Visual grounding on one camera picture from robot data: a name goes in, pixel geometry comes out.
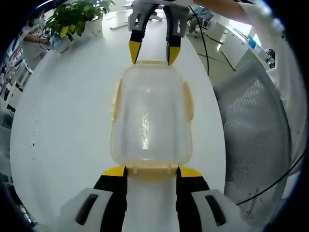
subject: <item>floor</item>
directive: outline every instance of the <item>floor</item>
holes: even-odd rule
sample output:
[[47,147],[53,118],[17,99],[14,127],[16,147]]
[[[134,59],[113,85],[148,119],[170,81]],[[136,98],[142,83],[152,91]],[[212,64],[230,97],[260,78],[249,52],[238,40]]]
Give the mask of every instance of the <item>floor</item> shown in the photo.
[[[205,48],[201,34],[199,34],[197,38],[195,38],[194,36],[187,37],[197,51],[197,53],[205,55]],[[235,71],[231,68],[222,52],[219,51],[221,44],[211,40],[208,36],[206,36],[206,34],[204,34],[204,38],[209,58],[209,79],[212,86],[216,86],[221,82],[231,78]],[[205,69],[207,70],[206,57],[199,55],[199,58],[201,59]]]

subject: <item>green leaves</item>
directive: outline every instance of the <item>green leaves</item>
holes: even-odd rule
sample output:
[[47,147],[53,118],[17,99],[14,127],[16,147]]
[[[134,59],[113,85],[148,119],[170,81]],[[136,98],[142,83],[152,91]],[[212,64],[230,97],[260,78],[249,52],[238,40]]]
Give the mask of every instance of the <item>green leaves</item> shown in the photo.
[[93,5],[92,0],[78,0],[65,3],[57,7],[54,14],[46,21],[46,27],[51,30],[51,36],[55,33],[61,37],[71,36],[74,33],[82,35],[85,29],[85,22],[95,18],[102,18],[102,12],[109,12],[113,0],[103,0]]

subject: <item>white tabletop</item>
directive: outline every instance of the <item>white tabletop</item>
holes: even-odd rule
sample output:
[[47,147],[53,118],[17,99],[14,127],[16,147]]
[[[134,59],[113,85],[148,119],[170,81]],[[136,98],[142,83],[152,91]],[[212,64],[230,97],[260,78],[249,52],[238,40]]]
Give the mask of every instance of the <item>white tabletop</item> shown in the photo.
[[[101,173],[117,166],[110,156],[111,103],[121,73],[131,66],[127,13],[103,20],[104,38],[74,41],[59,55],[48,52],[29,79],[11,134],[11,167],[18,196],[42,224]],[[150,21],[139,59],[166,60],[166,21]],[[195,104],[193,156],[211,189],[224,190],[225,142],[211,82],[189,40],[174,67],[187,80]]]

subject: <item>clear plastic box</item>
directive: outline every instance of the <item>clear plastic box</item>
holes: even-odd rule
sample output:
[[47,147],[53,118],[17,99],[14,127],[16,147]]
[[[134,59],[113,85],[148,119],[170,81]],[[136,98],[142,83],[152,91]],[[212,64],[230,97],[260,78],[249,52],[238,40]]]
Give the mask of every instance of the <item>clear plastic box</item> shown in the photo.
[[140,61],[124,72],[113,100],[111,155],[119,165],[177,164],[192,155],[189,86],[166,62]]

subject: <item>person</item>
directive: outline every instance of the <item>person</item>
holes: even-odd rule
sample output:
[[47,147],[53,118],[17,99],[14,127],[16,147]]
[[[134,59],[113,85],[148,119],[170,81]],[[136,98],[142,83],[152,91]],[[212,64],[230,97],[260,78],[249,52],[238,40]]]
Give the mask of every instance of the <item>person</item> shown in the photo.
[[293,164],[304,153],[306,147],[308,103],[303,78],[294,53],[282,32],[283,27],[279,30],[280,24],[275,27],[274,23],[271,23],[267,15],[270,10],[267,11],[263,3],[258,5],[233,0],[194,0],[194,2],[229,19],[252,25],[262,47],[271,48],[276,52],[275,67],[267,70],[267,74],[280,94],[287,115]]
[[[201,6],[195,5],[192,7],[195,14],[198,16],[199,23],[202,25],[203,19],[206,21],[209,21],[213,15],[211,12]],[[188,20],[191,20],[191,24],[189,26],[189,30],[187,32],[187,35],[194,35],[197,36],[197,31],[195,30],[196,26],[198,25],[197,18],[194,17],[193,14],[190,14],[188,17]]]
[[27,65],[34,70],[46,55],[49,45],[48,38],[41,38],[44,27],[43,12],[36,12],[30,16],[27,24],[22,28],[18,38],[24,50]]

